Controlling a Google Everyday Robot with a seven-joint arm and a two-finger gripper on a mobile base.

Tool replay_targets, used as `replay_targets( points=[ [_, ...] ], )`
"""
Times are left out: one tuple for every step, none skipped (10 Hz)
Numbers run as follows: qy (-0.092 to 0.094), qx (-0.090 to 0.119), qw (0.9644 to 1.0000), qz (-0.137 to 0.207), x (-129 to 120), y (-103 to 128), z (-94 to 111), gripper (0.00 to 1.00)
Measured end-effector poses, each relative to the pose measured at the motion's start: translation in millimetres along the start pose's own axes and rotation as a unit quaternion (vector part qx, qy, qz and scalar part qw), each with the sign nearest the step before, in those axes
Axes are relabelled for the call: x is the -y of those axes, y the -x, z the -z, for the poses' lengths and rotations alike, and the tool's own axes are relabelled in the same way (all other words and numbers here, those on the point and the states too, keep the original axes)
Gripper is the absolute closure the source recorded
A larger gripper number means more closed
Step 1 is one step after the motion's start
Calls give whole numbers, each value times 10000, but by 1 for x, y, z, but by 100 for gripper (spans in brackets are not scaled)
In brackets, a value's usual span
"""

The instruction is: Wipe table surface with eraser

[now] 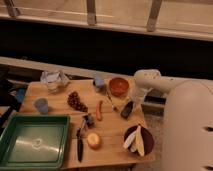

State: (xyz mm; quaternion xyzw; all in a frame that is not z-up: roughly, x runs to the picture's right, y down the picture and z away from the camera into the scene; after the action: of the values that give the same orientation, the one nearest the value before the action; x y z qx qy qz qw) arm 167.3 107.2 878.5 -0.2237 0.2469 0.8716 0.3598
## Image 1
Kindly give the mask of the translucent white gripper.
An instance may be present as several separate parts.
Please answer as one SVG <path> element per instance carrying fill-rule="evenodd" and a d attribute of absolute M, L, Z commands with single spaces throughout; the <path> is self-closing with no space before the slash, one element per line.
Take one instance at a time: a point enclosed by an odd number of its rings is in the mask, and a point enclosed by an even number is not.
<path fill-rule="evenodd" d="M 141 105 L 144 102 L 144 99 L 148 93 L 147 89 L 139 88 L 137 86 L 133 86 L 130 89 L 129 97 L 133 102 L 133 107 L 136 108 L 137 106 Z"/>

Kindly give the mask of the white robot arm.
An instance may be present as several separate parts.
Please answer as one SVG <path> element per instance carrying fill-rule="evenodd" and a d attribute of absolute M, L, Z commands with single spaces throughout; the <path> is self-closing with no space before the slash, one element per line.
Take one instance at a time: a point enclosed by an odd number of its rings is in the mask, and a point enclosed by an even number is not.
<path fill-rule="evenodd" d="M 153 89 L 167 94 L 162 171 L 213 171 L 213 80 L 136 71 L 130 98 L 143 102 Z"/>

